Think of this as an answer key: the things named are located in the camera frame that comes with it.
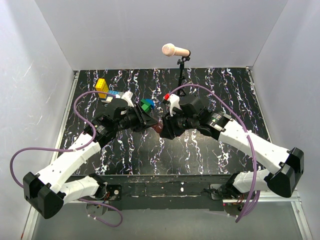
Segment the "brown weekly pill organizer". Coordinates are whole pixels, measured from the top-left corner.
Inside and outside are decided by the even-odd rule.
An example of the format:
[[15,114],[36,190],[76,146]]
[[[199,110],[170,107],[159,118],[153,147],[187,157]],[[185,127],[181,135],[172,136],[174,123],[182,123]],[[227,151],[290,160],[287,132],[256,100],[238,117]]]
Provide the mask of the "brown weekly pill organizer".
[[161,121],[157,121],[152,128],[156,133],[160,134],[163,131],[163,123]]

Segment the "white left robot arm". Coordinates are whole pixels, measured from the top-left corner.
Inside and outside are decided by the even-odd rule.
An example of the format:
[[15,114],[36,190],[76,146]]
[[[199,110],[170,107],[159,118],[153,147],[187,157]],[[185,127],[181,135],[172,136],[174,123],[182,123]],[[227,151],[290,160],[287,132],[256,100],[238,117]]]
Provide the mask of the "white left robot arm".
[[97,174],[91,173],[80,180],[68,182],[69,177],[90,157],[116,138],[117,133],[131,129],[141,132],[153,128],[158,121],[139,104],[130,106],[121,98],[114,98],[103,113],[87,126],[67,152],[36,174],[28,172],[23,177],[25,200],[44,219],[56,215],[63,205],[90,196],[95,200],[107,194],[107,183]]

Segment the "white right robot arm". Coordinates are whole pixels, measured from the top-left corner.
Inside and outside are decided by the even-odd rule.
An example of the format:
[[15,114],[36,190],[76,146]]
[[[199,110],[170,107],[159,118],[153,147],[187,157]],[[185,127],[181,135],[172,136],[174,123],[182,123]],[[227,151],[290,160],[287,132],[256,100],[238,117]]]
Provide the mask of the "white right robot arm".
[[289,150],[277,146],[258,135],[245,131],[230,115],[211,111],[194,96],[179,97],[166,94],[163,103],[169,112],[162,117],[161,138],[172,140],[185,130],[196,129],[202,135],[228,144],[256,159],[264,170],[236,172],[218,188],[219,195],[237,199],[251,189],[272,191],[283,198],[290,198],[304,173],[304,152],[297,147]]

